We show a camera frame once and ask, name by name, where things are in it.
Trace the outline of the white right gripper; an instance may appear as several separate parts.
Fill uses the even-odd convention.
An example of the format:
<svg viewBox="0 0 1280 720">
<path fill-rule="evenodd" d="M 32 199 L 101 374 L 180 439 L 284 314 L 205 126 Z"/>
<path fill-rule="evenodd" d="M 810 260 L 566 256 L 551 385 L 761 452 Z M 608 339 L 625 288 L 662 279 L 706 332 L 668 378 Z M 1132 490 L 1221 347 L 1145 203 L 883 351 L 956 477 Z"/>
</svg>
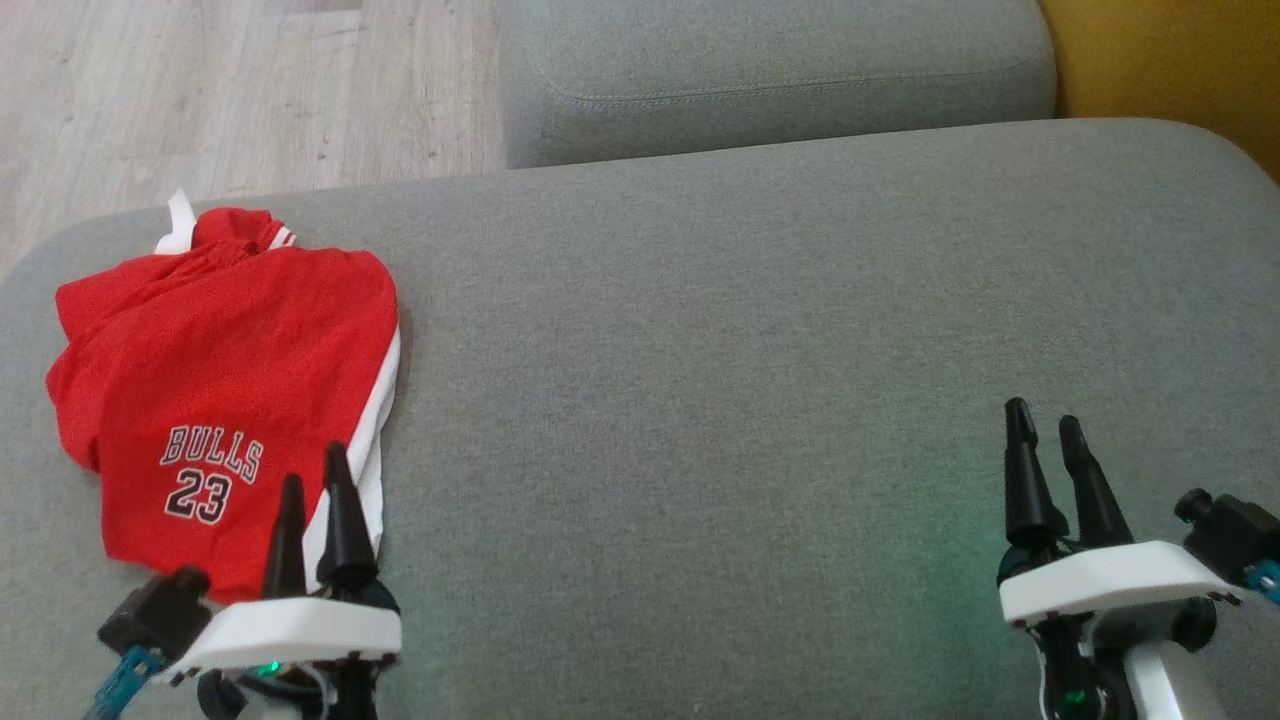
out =
<svg viewBox="0 0 1280 720">
<path fill-rule="evenodd" d="M 1004 410 L 1006 538 L 1015 548 L 1042 551 L 1068 534 L 1068 523 L 1044 479 L 1028 402 L 1012 397 Z M 1075 495 L 1078 544 L 1089 551 L 1021 571 L 998 587 L 1005 621 L 1036 644 L 1039 715 L 1226 717 L 1196 651 L 1213 638 L 1217 603 L 1239 605 L 1240 591 L 1181 546 L 1133 544 L 1075 416 L 1060 419 L 1059 438 Z"/>
</svg>

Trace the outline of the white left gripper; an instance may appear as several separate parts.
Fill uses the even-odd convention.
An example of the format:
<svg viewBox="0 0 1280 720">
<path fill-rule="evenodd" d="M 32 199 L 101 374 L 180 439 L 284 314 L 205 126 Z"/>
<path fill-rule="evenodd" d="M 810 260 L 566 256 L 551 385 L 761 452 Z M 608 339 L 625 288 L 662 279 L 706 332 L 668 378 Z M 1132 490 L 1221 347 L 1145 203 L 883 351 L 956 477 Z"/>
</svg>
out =
<svg viewBox="0 0 1280 720">
<path fill-rule="evenodd" d="M 360 601 L 379 574 L 346 446 L 326 446 L 326 538 L 317 580 L 339 601 Z M 401 655 L 403 628 L 389 609 L 307 594 L 303 482 L 288 473 L 268 546 L 262 601 L 233 603 L 214 616 L 188 652 L 165 671 L 168 685 L 232 684 L 244 698 L 238 719 L 376 719 L 376 683 Z M 316 687 L 315 700 L 287 698 L 259 670 L 279 664 Z"/>
</svg>

